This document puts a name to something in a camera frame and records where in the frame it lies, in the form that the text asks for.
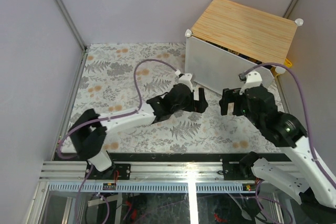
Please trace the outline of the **white cabinet door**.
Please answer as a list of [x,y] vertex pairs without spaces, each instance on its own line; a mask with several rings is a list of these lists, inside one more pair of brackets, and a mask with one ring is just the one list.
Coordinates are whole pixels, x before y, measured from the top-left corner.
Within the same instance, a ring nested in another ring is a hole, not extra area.
[[239,74],[256,64],[195,37],[186,39],[185,72],[198,84],[221,94],[240,88]]

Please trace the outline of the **wooden shoe cabinet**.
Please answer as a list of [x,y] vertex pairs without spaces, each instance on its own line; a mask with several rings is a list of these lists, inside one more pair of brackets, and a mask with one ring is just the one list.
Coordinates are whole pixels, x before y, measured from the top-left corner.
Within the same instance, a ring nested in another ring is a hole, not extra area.
[[229,0],[212,0],[185,37],[198,38],[256,65],[284,64],[302,25],[301,18],[289,20]]

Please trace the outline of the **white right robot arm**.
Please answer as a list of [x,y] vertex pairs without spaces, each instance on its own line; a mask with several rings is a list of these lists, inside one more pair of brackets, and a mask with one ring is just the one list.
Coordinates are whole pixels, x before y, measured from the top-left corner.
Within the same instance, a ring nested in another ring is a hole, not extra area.
[[328,181],[331,172],[323,173],[318,161],[312,156],[308,133],[293,115],[278,110],[275,98],[265,87],[224,89],[219,101],[221,114],[226,115],[228,105],[233,103],[233,115],[245,116],[260,131],[262,136],[279,148],[298,168],[304,177],[300,181],[290,174],[267,170],[265,160],[246,161],[239,166],[245,179],[254,176],[266,180],[292,197],[298,204],[305,200],[335,208],[335,185]]

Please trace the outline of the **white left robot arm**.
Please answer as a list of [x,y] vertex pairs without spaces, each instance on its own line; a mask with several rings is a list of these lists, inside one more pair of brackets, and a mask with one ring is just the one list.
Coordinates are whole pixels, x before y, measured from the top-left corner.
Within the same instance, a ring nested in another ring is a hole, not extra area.
[[106,116],[88,109],[70,128],[69,137],[79,158],[92,165],[103,179],[109,179],[115,172],[111,157],[103,149],[109,132],[163,122],[177,111],[204,113],[207,107],[203,88],[198,89],[198,99],[195,99],[194,91],[179,83],[171,91],[148,99],[138,109]]

